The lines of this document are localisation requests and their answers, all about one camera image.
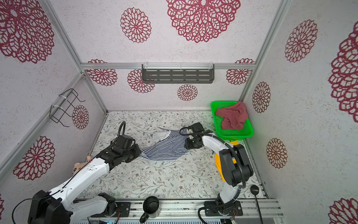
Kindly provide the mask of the blue white striped tank top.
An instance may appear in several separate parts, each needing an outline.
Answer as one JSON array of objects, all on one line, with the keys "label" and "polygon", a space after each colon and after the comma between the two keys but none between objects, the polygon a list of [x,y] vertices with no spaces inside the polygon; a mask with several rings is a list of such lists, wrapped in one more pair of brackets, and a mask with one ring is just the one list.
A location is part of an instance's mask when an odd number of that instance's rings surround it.
[{"label": "blue white striped tank top", "polygon": [[180,134],[179,130],[159,127],[151,134],[155,143],[141,150],[141,157],[152,161],[173,161],[189,152],[186,148],[187,136]]}]

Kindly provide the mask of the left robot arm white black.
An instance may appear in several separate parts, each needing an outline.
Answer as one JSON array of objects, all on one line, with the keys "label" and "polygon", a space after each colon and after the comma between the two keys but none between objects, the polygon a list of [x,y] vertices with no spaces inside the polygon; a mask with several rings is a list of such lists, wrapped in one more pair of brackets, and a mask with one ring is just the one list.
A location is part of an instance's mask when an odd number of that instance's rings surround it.
[{"label": "left robot arm white black", "polygon": [[97,214],[114,216],[117,212],[116,201],[106,193],[86,201],[75,200],[95,180],[123,162],[130,163],[140,154],[141,150],[133,138],[118,136],[69,180],[49,192],[37,192],[31,202],[28,223],[74,224]]}]

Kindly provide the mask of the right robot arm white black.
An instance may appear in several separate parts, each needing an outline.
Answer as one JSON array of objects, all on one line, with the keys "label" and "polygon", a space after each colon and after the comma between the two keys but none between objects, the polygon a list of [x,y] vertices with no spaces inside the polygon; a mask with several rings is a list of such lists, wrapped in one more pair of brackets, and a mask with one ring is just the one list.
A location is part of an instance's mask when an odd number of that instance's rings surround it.
[{"label": "right robot arm white black", "polygon": [[233,203],[254,171],[245,147],[241,144],[230,144],[210,130],[205,130],[200,123],[179,130],[180,135],[186,137],[187,149],[207,147],[219,156],[224,187],[219,193],[219,205]]}]

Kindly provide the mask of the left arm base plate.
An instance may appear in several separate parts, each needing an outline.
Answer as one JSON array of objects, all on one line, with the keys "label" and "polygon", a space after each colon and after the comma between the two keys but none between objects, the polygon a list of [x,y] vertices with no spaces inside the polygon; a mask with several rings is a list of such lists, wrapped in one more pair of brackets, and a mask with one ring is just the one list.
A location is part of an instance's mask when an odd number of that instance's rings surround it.
[{"label": "left arm base plate", "polygon": [[107,206],[104,212],[100,214],[92,215],[91,217],[108,217],[108,218],[118,218],[118,217],[128,217],[131,203],[130,202],[115,202],[116,205]]}]

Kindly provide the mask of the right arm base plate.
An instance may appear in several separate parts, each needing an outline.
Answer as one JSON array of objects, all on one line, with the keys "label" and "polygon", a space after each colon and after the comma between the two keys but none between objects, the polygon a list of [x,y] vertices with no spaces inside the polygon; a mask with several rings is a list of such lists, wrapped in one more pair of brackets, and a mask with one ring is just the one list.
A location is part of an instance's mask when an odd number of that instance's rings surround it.
[{"label": "right arm base plate", "polygon": [[235,201],[232,205],[223,206],[220,208],[205,209],[205,215],[208,217],[216,216],[242,216],[243,210],[239,201]]}]

